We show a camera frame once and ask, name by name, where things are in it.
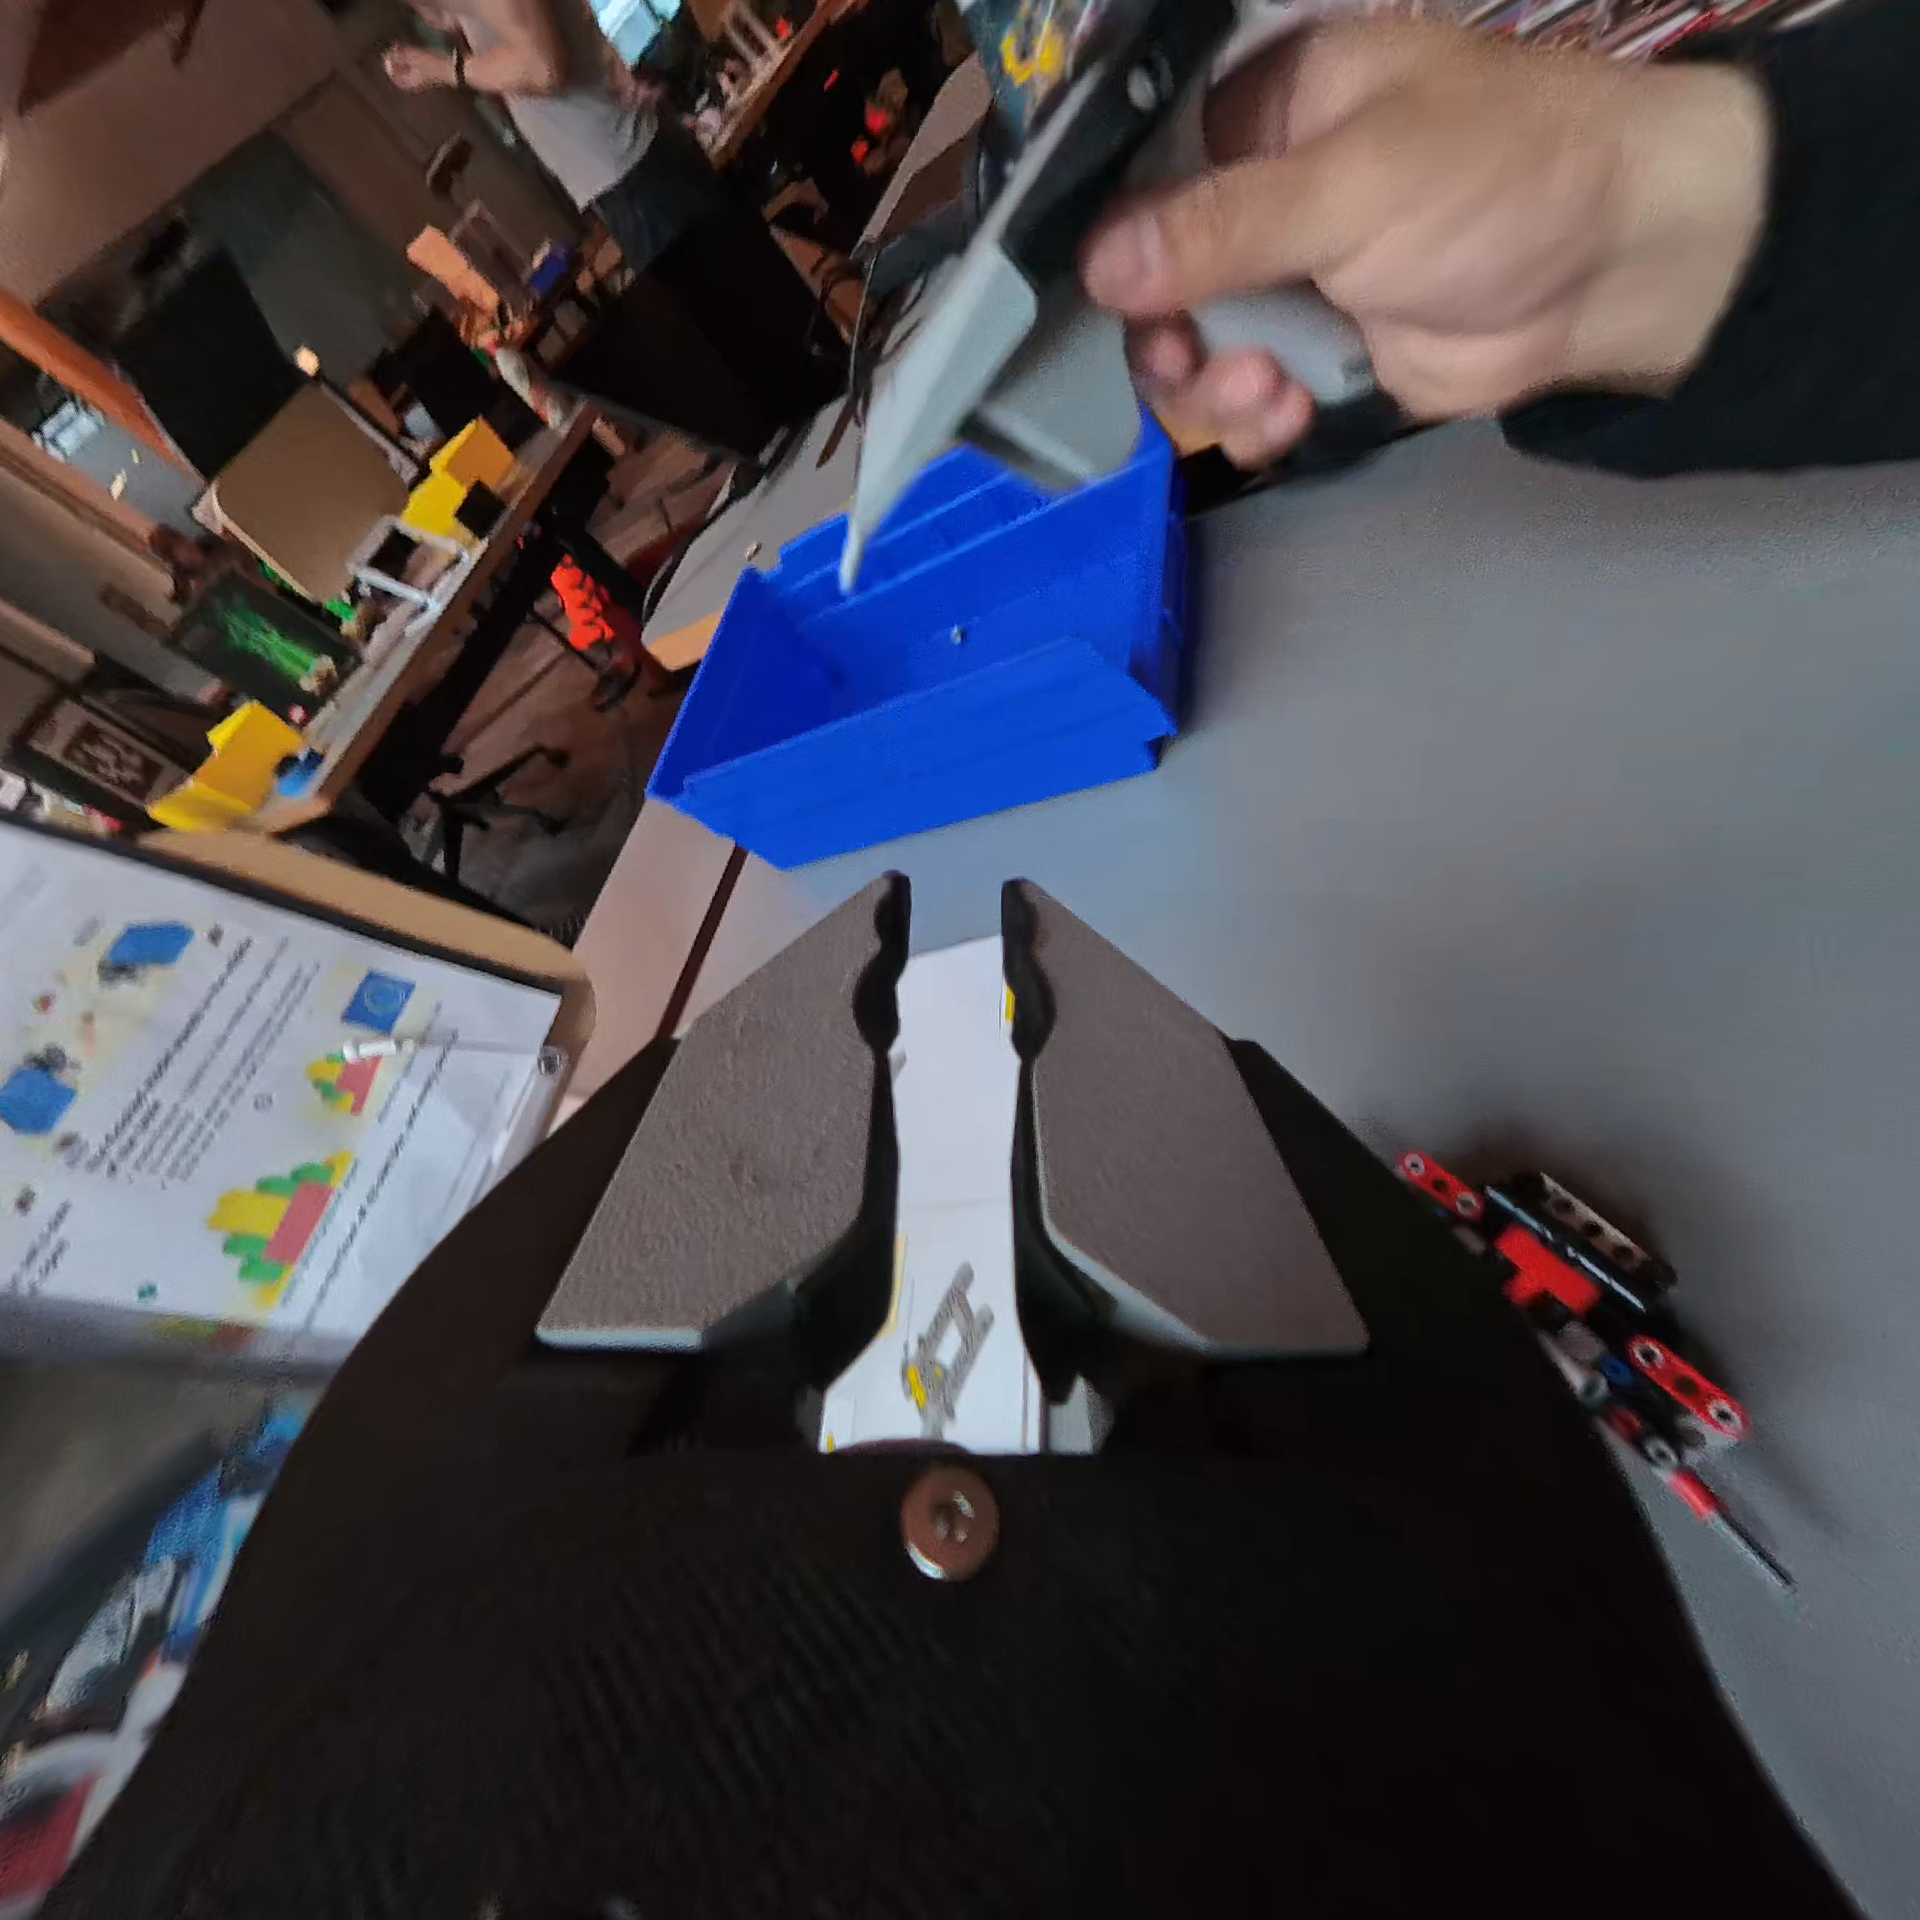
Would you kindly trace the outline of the red black lego assembly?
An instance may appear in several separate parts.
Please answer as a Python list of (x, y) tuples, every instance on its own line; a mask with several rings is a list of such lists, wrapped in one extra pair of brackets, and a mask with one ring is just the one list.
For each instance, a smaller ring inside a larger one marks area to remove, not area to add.
[(1794, 1574), (1707, 1476), (1753, 1444), (1753, 1414), (1677, 1321), (1672, 1262), (1546, 1173), (1471, 1184), (1405, 1151), (1396, 1175), (1487, 1267), (1589, 1425), (1789, 1609)]

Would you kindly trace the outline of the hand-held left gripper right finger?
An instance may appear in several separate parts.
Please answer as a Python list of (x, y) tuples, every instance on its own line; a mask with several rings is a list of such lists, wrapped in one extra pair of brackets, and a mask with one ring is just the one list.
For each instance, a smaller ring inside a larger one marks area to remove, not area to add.
[(1014, 1246), (1049, 1401), (1133, 1361), (1347, 1361), (1371, 1337), (1235, 1051), (1038, 883), (1001, 889)]

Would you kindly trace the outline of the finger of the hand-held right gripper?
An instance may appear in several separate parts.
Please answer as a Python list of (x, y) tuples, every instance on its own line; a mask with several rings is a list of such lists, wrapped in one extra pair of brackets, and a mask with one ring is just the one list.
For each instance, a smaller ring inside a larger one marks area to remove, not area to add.
[(1126, 468), (1141, 441), (1141, 403), (1117, 315), (1071, 290), (1049, 295), (956, 441), (1040, 492), (1071, 492)]
[(929, 322), (877, 380), (838, 562), (843, 592), (856, 590), (866, 546), (973, 419), (1036, 322), (1038, 290), (1007, 253), (1007, 223), (983, 223)]

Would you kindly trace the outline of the lego set box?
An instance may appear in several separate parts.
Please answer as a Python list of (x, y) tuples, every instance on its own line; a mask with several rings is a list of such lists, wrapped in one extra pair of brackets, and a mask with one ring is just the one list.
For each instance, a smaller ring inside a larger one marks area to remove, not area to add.
[(2, 1916), (149, 1750), (318, 1388), (2, 1366)]

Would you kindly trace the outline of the dark screen with green lines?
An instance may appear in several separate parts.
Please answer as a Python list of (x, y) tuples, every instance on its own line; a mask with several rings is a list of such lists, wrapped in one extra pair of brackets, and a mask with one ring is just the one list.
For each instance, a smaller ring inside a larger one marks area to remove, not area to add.
[(177, 613), (171, 644), (238, 697), (276, 712), (297, 729), (349, 684), (360, 648), (256, 572), (213, 572)]

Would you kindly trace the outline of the yellow plastic bin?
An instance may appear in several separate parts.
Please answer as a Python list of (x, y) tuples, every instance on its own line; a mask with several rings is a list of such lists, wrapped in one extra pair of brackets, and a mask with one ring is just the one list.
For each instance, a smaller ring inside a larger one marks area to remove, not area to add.
[(477, 546), (504, 512), (504, 485), (518, 456), (485, 419), (469, 422), (430, 459), (427, 477), (408, 492), (400, 524), (416, 537)]
[(254, 820), (276, 796), (280, 771), (304, 753), (297, 725), (246, 702), (206, 732), (194, 775), (148, 807), (158, 830), (224, 831)]

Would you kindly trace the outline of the brown cardboard panel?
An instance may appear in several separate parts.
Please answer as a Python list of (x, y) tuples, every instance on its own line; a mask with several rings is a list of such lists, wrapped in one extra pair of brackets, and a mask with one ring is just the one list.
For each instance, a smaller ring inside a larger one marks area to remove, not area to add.
[(209, 480), (189, 518), (309, 603), (342, 603), (351, 556), (408, 498), (386, 435), (326, 382), (297, 396)]

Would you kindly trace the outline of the person's right forearm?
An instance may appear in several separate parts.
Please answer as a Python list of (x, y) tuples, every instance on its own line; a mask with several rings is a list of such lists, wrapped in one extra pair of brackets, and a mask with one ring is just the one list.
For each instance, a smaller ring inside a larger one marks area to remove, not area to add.
[(1619, 477), (1916, 459), (1916, 4), (1859, 4), (1753, 52), (1768, 209), (1737, 295), (1669, 396), (1505, 414), (1531, 459)]

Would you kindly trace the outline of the red chair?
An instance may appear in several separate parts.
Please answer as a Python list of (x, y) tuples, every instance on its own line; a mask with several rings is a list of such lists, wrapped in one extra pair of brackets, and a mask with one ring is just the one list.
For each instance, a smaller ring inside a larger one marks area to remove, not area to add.
[(553, 570), (553, 590), (565, 610), (566, 644), (595, 666), (636, 666), (641, 628), (632, 610), (623, 608), (594, 572), (574, 557), (560, 557)]

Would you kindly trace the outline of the wooden workbench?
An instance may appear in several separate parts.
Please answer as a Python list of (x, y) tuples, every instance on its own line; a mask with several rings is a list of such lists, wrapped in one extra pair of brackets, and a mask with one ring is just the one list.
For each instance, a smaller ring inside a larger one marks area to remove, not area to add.
[(438, 688), (477, 635), (489, 592), (507, 577), (522, 538), (565, 477), (565, 468), (594, 440), (599, 411), (577, 403), (560, 425), (527, 441), (504, 480), (503, 518), (483, 546), (464, 552), (438, 580), (439, 599), (412, 617), (396, 608), (375, 635), (375, 658), (361, 664), (318, 720), (304, 732), (311, 767), (294, 792), (276, 792), (246, 824), (246, 831), (286, 836), (326, 817), (349, 792), (400, 713)]

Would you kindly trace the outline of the blue plastic bin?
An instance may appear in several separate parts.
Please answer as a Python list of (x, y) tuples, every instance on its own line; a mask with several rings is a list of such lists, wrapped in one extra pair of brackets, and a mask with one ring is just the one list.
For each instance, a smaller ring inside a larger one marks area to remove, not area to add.
[(846, 518), (735, 580), (649, 805), (797, 871), (1152, 774), (1186, 718), (1186, 509), (1152, 422), (1057, 495), (945, 452), (853, 592)]

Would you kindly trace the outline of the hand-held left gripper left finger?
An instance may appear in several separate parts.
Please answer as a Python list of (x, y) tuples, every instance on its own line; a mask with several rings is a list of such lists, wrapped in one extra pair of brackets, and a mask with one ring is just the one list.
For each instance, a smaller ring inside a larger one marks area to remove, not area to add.
[(772, 1356), (802, 1388), (865, 1356), (894, 1297), (909, 913), (909, 878), (878, 876), (686, 1030), (544, 1346)]

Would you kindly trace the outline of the printed brick sheet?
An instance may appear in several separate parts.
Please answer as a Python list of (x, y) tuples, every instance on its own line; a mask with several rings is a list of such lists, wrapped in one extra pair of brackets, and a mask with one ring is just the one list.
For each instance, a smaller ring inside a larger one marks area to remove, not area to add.
[(558, 993), (2, 820), (2, 1356), (321, 1373), (547, 1135)]

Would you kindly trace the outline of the person's right hand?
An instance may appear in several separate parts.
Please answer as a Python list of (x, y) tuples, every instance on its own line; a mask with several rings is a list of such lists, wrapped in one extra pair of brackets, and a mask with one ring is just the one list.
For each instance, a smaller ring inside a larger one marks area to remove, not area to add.
[(1316, 400), (1197, 315), (1309, 283), (1409, 422), (1549, 393), (1664, 396), (1762, 240), (1775, 118), (1744, 65), (1628, 65), (1409, 15), (1279, 38), (1202, 109), (1206, 165), (1112, 203), (1080, 255), (1141, 396), (1238, 468), (1309, 435)]

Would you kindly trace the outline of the open instruction booklet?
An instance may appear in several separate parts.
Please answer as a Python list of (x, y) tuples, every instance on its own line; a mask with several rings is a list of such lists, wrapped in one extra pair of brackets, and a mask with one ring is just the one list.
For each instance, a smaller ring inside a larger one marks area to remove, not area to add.
[(922, 951), (898, 979), (894, 1290), (829, 1385), (819, 1452), (932, 1444), (983, 1454), (1097, 1450), (1088, 1388), (1044, 1400), (1014, 1246), (1021, 1052), (1001, 938)]

